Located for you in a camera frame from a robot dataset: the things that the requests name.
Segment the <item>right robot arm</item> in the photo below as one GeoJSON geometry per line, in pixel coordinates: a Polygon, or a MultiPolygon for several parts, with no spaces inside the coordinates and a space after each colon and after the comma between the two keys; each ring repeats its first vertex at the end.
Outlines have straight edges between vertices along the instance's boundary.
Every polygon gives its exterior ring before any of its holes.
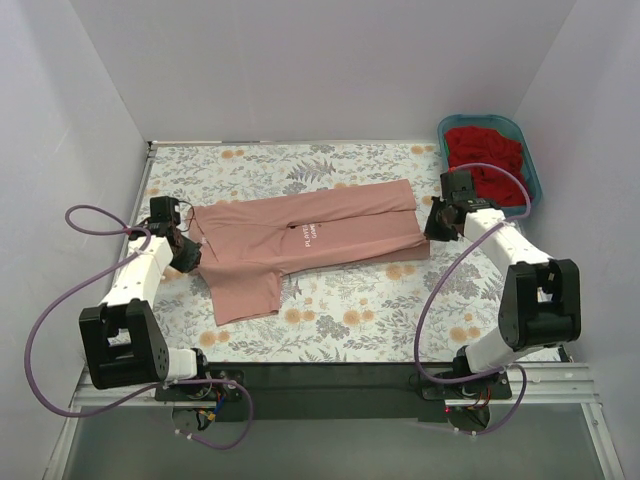
{"type": "Polygon", "coordinates": [[[430,240],[469,241],[470,255],[481,249],[500,271],[504,289],[498,325],[454,359],[448,376],[418,374],[430,382],[454,385],[464,397],[475,397],[498,374],[520,358],[581,334],[580,272],[570,259],[555,259],[531,244],[515,227],[528,210],[508,217],[493,201],[478,196],[471,168],[452,168],[440,176],[425,226],[430,240]]]}

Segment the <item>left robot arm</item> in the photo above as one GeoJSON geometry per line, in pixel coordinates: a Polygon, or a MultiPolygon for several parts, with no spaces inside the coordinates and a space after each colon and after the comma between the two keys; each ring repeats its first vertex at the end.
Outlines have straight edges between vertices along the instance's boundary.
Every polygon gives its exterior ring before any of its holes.
{"type": "Polygon", "coordinates": [[[132,260],[117,269],[100,304],[80,314],[89,373],[98,389],[178,382],[193,400],[212,390],[213,377],[204,369],[202,352],[168,346],[153,312],[165,271],[190,273],[201,260],[201,245],[180,229],[180,204],[168,196],[150,200],[149,216],[127,233],[132,260]]]}

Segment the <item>pink t shirt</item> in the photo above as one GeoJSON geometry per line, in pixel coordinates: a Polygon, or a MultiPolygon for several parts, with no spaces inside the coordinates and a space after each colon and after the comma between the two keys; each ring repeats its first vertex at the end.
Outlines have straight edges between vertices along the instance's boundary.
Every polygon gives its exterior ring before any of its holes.
{"type": "Polygon", "coordinates": [[[285,276],[354,262],[426,260],[408,180],[194,206],[191,240],[217,325],[277,312],[285,276]]]}

